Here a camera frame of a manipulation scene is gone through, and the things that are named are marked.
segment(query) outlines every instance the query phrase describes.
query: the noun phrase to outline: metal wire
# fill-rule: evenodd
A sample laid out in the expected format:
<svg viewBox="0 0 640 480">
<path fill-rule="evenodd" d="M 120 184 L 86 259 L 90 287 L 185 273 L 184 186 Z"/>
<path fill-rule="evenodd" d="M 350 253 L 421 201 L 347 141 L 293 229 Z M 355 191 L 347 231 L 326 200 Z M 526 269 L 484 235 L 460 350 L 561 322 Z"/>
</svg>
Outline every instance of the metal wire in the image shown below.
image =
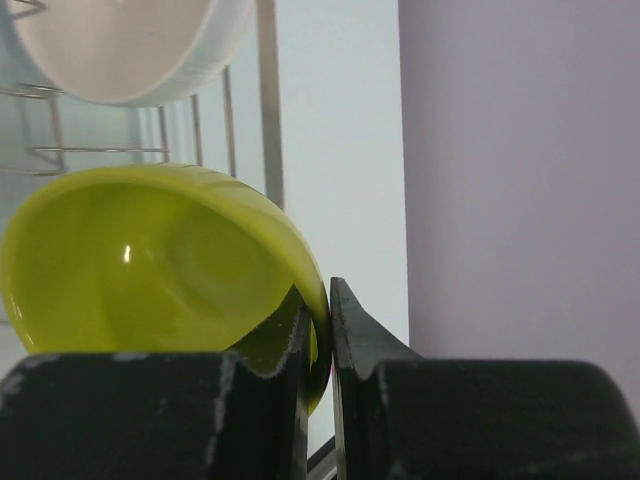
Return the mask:
<svg viewBox="0 0 640 480">
<path fill-rule="evenodd" d="M 43 85 L 21 85 L 22 89 L 16 88 L 3 88 L 0 87 L 0 95 L 6 95 L 10 97 L 24 98 L 30 100 L 46 100 L 49 105 L 49 119 L 51 123 L 51 129 L 53 130 L 54 144 L 53 147 L 33 147 L 29 151 L 32 153 L 54 153 L 55 161 L 49 160 L 46 157 L 40 157 L 45 162 L 50 161 L 55 168 L 22 168 L 22 167 L 8 167 L 0 166 L 0 173 L 11 175 L 26 175 L 26 176 L 55 176 L 62 175 L 67 172 L 66 166 L 66 154 L 67 153 L 162 153 L 164 162 L 170 161 L 169 141 L 167 135 L 167 121 L 164 111 L 164 107 L 158 108 L 158 120 L 160 127 L 160 139 L 162 146 L 160 148 L 128 148 L 128 147 L 67 147 L 64 143 L 64 135 L 62 128 L 62 120 L 60 118 L 60 109 L 58 107 L 58 96 L 61 90 L 54 87 L 47 87 Z M 197 107 L 197 96 L 192 97 L 192 102 Z M 196 133 L 196 152 L 199 152 L 199 159 L 202 162 L 202 145 L 201 145 L 201 133 L 200 133 L 200 120 L 199 112 L 194 111 L 194 124 L 197 124 Z"/>
<path fill-rule="evenodd" d="M 227 132 L 227 156 L 229 159 L 229 175 L 238 178 L 236 162 L 236 140 L 233 129 L 233 102 L 231 99 L 231 68 L 224 69 L 222 74 L 222 92 L 224 95 L 224 122 Z"/>
<path fill-rule="evenodd" d="M 204 166 L 202 158 L 202 132 L 200 131 L 200 105 L 198 104 L 198 96 L 191 95 L 191 117 L 193 120 L 193 141 L 196 147 L 196 165 Z"/>
<path fill-rule="evenodd" d="M 278 35 L 275 0 L 258 0 L 258 53 L 260 57 L 260 99 L 262 102 L 262 144 L 267 197 L 284 209 L 282 126 L 278 72 Z"/>
</svg>

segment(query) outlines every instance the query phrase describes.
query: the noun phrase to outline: chrome rack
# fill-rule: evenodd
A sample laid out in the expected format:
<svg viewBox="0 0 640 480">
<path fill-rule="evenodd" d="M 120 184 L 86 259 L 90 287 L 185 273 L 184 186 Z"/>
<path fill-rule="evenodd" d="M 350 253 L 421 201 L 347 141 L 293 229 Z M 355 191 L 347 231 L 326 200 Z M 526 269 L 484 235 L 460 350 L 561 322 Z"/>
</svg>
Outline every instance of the chrome rack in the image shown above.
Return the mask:
<svg viewBox="0 0 640 480">
<path fill-rule="evenodd" d="M 40 0 L 14 0 L 34 7 L 33 14 L 46 11 L 47 6 Z M 278 49 L 276 34 L 276 12 L 274 0 L 256 2 L 258 19 L 258 51 L 260 72 L 260 93 L 262 110 L 262 135 L 264 152 L 264 172 L 266 194 L 280 208 L 284 206 L 284 182 L 282 169 L 282 139 L 280 125 L 280 93 L 278 77 Z M 227 66 L 222 73 L 223 104 L 226 128 L 226 142 L 229 172 L 237 176 L 235 134 L 233 125 L 233 103 L 231 96 L 231 71 Z M 165 107 L 157 107 L 160 129 L 160 146 L 144 148 L 121 147 L 73 147 L 64 140 L 64 129 L 58 106 L 58 98 L 63 91 L 41 85 L 20 85 L 18 88 L 0 87 L 0 95 L 9 95 L 29 100 L 46 101 L 49 105 L 49 117 L 53 131 L 53 146 L 31 147 L 32 154 L 50 164 L 48 168 L 20 168 L 0 166 L 0 173 L 29 176 L 54 176 L 67 172 L 67 154 L 73 153 L 161 153 L 162 161 L 171 161 L 171 150 L 167 133 Z M 195 164 L 203 165 L 202 131 L 200 125 L 200 102 L 198 95 L 191 96 L 191 119 L 194 135 Z M 54 154 L 48 158 L 42 154 Z"/>
</svg>

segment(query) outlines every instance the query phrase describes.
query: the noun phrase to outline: scratched black surface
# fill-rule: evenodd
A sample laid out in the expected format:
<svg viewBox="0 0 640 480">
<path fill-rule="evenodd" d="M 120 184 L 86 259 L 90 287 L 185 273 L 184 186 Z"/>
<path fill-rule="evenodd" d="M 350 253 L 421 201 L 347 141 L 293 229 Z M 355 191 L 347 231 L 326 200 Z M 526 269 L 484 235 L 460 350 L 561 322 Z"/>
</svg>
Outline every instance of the scratched black surface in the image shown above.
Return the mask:
<svg viewBox="0 0 640 480">
<path fill-rule="evenodd" d="M 237 352 L 25 359 L 0 384 L 0 477 L 303 478 L 309 322 L 292 289 Z"/>
<path fill-rule="evenodd" d="M 566 361 L 422 359 L 333 279 L 338 478 L 639 479 L 616 385 Z"/>
</svg>

